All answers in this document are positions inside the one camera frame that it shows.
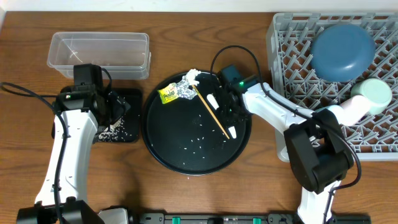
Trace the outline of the yellow green snack wrapper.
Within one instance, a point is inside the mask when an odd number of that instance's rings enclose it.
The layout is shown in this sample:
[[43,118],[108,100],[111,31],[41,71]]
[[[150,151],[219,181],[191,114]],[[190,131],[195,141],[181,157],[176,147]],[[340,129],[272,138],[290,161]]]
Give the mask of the yellow green snack wrapper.
[[170,83],[165,88],[157,90],[157,92],[160,96],[162,104],[170,103],[171,101],[179,98],[176,83]]

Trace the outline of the mint green bowl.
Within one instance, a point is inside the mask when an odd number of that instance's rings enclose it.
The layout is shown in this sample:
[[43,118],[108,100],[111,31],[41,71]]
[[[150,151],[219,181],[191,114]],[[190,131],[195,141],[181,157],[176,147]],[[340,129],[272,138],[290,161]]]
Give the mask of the mint green bowl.
[[381,114],[392,100],[392,91],[389,85],[376,78],[369,78],[355,84],[351,89],[351,96],[362,95],[370,104],[369,114]]

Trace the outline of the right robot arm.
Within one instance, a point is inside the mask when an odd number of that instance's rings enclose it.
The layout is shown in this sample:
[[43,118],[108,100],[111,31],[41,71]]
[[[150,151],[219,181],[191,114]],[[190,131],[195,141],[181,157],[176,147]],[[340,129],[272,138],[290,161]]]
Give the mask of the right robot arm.
[[302,186],[297,215],[302,223],[330,223],[331,205],[347,171],[361,164],[340,129],[336,112],[302,108],[268,83],[218,75],[220,115],[228,125],[255,114],[282,134],[292,172]]

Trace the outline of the wooden chopstick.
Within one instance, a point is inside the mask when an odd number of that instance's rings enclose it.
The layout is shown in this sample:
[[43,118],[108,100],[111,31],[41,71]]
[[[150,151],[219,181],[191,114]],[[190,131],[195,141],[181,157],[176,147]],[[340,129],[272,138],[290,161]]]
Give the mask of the wooden chopstick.
[[216,122],[216,124],[218,125],[218,127],[221,129],[221,131],[223,132],[223,134],[226,136],[227,139],[230,139],[230,137],[228,136],[227,132],[225,131],[224,127],[221,125],[221,123],[219,122],[218,118],[215,116],[214,112],[212,111],[212,109],[208,106],[207,102],[205,101],[205,99],[202,97],[202,95],[200,94],[200,92],[198,91],[198,89],[196,88],[195,85],[192,85],[192,88],[195,90],[196,94],[198,95],[199,99],[201,100],[201,102],[203,103],[203,105],[205,106],[205,108],[208,110],[209,114],[211,115],[211,117],[214,119],[214,121]]

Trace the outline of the light blue cup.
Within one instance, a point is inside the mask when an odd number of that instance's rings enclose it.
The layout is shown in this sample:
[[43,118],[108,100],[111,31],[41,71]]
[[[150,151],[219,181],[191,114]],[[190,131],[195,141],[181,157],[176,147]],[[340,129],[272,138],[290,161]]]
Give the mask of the light blue cup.
[[326,107],[319,108],[319,109],[315,110],[315,112],[319,113],[323,110],[328,110],[328,111],[332,112],[335,115],[338,122],[339,123],[341,122],[341,119],[343,118],[344,109],[340,105],[326,106]]

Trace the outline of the white pink cup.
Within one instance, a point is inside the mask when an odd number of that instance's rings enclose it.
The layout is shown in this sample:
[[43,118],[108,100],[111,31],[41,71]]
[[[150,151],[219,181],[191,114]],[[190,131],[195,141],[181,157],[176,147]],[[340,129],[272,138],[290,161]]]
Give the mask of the white pink cup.
[[363,95],[355,95],[342,102],[342,124],[352,126],[365,116],[371,109],[370,101]]

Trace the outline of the white plastic knife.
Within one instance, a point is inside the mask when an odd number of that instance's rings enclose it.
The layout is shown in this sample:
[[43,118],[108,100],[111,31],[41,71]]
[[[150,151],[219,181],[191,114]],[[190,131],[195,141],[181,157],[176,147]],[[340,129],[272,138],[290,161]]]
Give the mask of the white plastic knife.
[[[215,110],[217,110],[217,109],[220,107],[219,104],[218,104],[218,102],[217,102],[217,100],[216,100],[215,97],[213,96],[213,94],[208,94],[208,95],[206,96],[206,99],[209,101],[209,103],[211,104],[211,106],[212,106]],[[229,132],[229,135],[230,135],[233,139],[236,139],[236,138],[237,138],[236,129],[235,129],[234,126],[230,126],[230,127],[228,128],[228,132]]]

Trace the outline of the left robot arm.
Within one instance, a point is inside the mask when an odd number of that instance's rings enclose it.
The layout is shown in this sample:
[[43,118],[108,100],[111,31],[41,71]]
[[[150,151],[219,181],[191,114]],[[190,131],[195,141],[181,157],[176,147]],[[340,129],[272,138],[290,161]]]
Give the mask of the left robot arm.
[[87,203],[90,151],[109,124],[107,89],[101,84],[65,88],[51,104],[54,142],[45,181],[33,207],[22,208],[17,223],[129,223],[123,207],[95,212]]

